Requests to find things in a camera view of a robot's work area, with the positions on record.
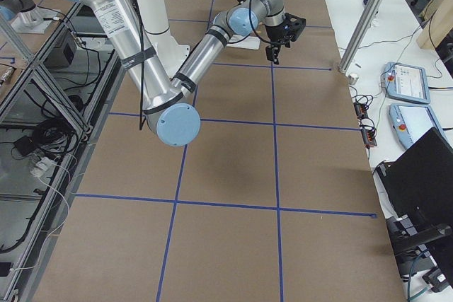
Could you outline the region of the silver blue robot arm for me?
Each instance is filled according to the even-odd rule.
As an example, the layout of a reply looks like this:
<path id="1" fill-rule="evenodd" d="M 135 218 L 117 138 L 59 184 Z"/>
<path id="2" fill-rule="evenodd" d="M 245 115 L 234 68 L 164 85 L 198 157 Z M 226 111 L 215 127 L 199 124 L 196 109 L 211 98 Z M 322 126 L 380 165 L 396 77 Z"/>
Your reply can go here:
<path id="1" fill-rule="evenodd" d="M 142 118 L 170 146 L 184 146 L 198 135 L 200 116 L 187 97 L 229 42 L 263 24 L 266 57 L 277 63 L 281 47 L 295 42 L 306 25 L 303 18 L 286 12 L 283 0 L 243 0 L 220 12 L 198 44 L 189 48 L 173 38 L 164 0 L 73 1 L 93 11 L 141 93 Z"/>

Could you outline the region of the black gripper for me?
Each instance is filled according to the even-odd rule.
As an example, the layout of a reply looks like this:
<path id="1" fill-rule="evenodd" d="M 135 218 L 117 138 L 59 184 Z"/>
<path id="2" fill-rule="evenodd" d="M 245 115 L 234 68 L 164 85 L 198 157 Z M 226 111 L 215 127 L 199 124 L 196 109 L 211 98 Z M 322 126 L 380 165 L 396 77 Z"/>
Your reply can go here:
<path id="1" fill-rule="evenodd" d="M 279 65 L 280 46 L 290 47 L 297 41 L 306 27 L 306 19 L 291 13 L 277 13 L 265 17 L 265 29 L 270 45 L 265 48 L 266 58 L 274 65 Z"/>

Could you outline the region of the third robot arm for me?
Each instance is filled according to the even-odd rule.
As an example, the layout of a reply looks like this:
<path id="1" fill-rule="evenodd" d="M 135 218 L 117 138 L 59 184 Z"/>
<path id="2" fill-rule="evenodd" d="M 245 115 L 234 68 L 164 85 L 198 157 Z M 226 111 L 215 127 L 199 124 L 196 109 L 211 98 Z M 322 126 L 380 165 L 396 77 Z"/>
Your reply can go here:
<path id="1" fill-rule="evenodd" d="M 1 0 L 1 15 L 17 33 L 43 35 L 52 22 L 33 0 Z"/>

